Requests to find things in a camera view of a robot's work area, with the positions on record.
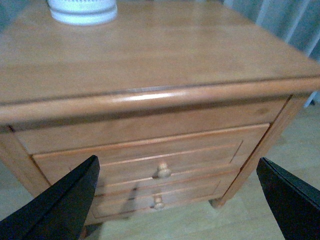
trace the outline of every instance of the black object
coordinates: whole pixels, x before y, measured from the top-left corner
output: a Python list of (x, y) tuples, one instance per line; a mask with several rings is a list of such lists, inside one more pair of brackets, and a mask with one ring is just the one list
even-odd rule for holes
[(0, 222), (1, 240), (77, 240), (92, 204), (99, 160), (91, 156)]
[(284, 238), (320, 240), (320, 191), (264, 157), (256, 172)]

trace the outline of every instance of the nightstand leg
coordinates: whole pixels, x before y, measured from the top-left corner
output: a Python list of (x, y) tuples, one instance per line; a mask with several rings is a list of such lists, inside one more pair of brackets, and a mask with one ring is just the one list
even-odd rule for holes
[(214, 209), (220, 209), (225, 205), (226, 201), (223, 201), (222, 198), (217, 198), (210, 199), (209, 203)]
[(87, 227), (83, 226), (82, 228), (82, 232), (80, 234), (79, 240), (84, 240), (87, 236)]

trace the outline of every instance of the drawer front panel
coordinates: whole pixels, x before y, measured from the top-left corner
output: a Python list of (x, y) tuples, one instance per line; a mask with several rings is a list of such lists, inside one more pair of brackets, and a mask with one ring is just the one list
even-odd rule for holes
[(153, 209), (155, 198), (160, 196), (164, 208), (166, 205), (179, 205), (185, 201), (205, 196), (208, 196), (208, 199), (218, 198), (226, 192), (236, 175), (236, 173), (229, 173), (183, 184), (174, 183), (149, 189), (132, 190), (119, 196), (96, 196), (92, 202), (91, 212), (96, 219), (99, 219), (136, 210)]
[(43, 125), (39, 123), (36, 126), (16, 125), (13, 128), (29, 154), (40, 154), (271, 123), (285, 102), (285, 99), (266, 102), (255, 100), (206, 108), (189, 106), (106, 116), (95, 120), (86, 118)]
[(156, 185), (157, 168), (166, 163), (172, 176), (167, 182), (183, 179), (205, 168), (239, 169), (268, 129), (269, 124), (230, 128), (172, 138), (132, 142), (82, 150), (34, 155), (33, 158), (51, 184), (91, 155), (100, 162), (98, 188), (119, 191), (127, 184)]

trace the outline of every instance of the wooden tabletop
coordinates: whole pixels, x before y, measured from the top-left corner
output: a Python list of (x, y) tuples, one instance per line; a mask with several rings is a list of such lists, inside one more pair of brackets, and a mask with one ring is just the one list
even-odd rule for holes
[(33, 0), (0, 33), (0, 56), (0, 123), (31, 103), (248, 83), (273, 94), (268, 83), (288, 79), (287, 92), (320, 88), (315, 61), (219, 2), (119, 2), (113, 22), (71, 26)]

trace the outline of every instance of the wooden nightstand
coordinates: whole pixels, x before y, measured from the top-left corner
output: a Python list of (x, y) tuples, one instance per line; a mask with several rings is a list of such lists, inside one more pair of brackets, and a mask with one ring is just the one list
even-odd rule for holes
[(320, 67), (218, 2), (118, 11), (69, 26), (33, 1), (1, 34), (0, 159), (37, 196), (97, 155), (87, 224), (222, 206), (320, 89)]

